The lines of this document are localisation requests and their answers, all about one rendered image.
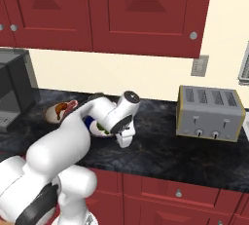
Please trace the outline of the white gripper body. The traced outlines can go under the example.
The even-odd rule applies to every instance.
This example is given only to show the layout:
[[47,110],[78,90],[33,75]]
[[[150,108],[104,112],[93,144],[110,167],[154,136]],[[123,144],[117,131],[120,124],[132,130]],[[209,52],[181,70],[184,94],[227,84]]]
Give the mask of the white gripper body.
[[126,130],[116,135],[117,141],[121,148],[126,148],[130,145],[133,137],[135,136],[134,127],[128,127]]

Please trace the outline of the green cucumber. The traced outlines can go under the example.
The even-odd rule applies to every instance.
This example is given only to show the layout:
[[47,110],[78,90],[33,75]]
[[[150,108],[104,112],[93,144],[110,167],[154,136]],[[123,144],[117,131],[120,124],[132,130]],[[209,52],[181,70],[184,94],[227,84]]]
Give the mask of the green cucumber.
[[99,123],[96,124],[97,125],[97,128],[100,130],[100,131],[103,131],[105,134],[110,134],[108,131],[106,131]]

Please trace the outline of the blue and white bowl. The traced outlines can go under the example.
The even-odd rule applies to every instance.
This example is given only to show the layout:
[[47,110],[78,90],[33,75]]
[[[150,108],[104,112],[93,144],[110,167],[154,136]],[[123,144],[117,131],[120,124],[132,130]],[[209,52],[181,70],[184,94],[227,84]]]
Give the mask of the blue and white bowl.
[[103,131],[100,131],[98,128],[97,128],[97,121],[94,120],[91,116],[87,116],[84,118],[84,123],[85,125],[87,126],[88,130],[89,130],[89,133],[92,135],[92,136],[95,136],[95,137],[112,137],[113,135],[110,133],[110,134],[105,134]]

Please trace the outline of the red raw steak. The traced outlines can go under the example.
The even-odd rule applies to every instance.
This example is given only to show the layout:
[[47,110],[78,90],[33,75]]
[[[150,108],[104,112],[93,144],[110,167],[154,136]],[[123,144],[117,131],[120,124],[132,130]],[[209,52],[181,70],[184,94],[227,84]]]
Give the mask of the red raw steak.
[[76,107],[78,106],[78,101],[77,100],[71,100],[64,113],[63,113],[63,118],[66,118]]

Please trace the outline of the brown chicken drumstick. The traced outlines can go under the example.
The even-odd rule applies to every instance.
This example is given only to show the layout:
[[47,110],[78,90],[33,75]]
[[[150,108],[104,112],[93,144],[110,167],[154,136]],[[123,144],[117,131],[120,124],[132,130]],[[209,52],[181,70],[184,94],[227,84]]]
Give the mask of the brown chicken drumstick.
[[66,102],[61,102],[55,107],[56,118],[60,120],[60,113],[67,108]]

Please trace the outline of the white bowl with meat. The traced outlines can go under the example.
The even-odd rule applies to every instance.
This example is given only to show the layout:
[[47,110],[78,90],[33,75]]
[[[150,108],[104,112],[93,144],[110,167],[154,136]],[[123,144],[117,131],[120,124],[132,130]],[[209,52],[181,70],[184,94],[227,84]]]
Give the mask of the white bowl with meat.
[[53,105],[53,106],[51,106],[51,107],[49,107],[46,111],[45,111],[45,113],[44,113],[44,118],[45,118],[45,120],[48,122],[48,123],[50,123],[50,124],[59,124],[59,123],[61,123],[62,121],[63,121],[63,113],[64,113],[64,111],[65,110],[63,110],[61,113],[60,113],[60,120],[58,120],[57,118],[56,118],[56,113],[55,113],[55,107],[58,105],[58,103],[57,104],[55,104],[55,105]]

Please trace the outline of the red drawer front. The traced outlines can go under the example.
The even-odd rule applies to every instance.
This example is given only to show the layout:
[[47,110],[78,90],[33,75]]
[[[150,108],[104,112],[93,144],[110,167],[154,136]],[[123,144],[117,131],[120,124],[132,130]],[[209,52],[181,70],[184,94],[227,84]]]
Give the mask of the red drawer front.
[[92,169],[97,176],[98,192],[120,194],[123,191],[123,175],[105,169]]
[[[177,189],[182,192],[181,198],[175,196]],[[224,212],[233,212],[242,196],[241,193],[235,191],[132,174],[124,175],[124,192],[133,197],[178,202]]]

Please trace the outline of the red base cupboard door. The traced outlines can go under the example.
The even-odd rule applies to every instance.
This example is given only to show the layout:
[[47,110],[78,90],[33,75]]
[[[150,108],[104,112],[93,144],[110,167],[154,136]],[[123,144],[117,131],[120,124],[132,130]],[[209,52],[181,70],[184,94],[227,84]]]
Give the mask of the red base cupboard door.
[[86,204],[99,225],[124,225],[122,194],[95,192],[86,199]]
[[124,197],[124,225],[229,225],[230,214]]

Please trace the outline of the grey four-slot toaster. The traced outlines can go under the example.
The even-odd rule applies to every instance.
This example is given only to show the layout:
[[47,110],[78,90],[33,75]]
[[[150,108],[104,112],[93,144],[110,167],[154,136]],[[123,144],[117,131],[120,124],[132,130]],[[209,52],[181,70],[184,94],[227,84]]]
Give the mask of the grey four-slot toaster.
[[237,142],[245,115],[236,90],[179,87],[177,135]]

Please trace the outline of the grey countertop appliance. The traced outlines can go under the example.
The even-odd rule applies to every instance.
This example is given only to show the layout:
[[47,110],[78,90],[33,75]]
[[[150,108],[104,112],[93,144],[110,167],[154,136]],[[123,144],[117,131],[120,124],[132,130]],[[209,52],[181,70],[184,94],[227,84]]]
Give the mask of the grey countertop appliance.
[[35,105],[37,88],[29,51],[0,49],[0,132],[8,132]]

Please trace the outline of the white window blind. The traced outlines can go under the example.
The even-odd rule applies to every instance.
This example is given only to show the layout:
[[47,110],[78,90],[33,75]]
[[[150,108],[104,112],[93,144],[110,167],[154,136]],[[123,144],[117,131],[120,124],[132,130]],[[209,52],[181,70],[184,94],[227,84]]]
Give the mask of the white window blind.
[[249,86],[249,42],[247,43],[237,79],[240,85]]

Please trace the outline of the grey wall outlet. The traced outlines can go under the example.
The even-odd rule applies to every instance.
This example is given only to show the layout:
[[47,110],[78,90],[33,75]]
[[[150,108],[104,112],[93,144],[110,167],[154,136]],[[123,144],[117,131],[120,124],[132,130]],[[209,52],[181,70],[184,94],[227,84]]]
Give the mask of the grey wall outlet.
[[200,56],[193,59],[192,76],[204,77],[207,69],[209,56]]

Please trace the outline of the red wall cupboard door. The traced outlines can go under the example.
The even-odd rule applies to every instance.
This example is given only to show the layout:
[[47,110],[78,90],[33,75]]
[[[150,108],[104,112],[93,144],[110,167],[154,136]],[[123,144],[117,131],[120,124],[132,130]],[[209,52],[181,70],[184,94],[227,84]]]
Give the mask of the red wall cupboard door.
[[17,45],[91,51],[88,0],[16,0],[13,24]]
[[10,26],[12,24],[11,11],[16,0],[0,0],[0,24],[4,29],[0,31],[0,47],[14,47],[16,40]]
[[209,0],[89,0],[93,49],[197,58],[208,5]]

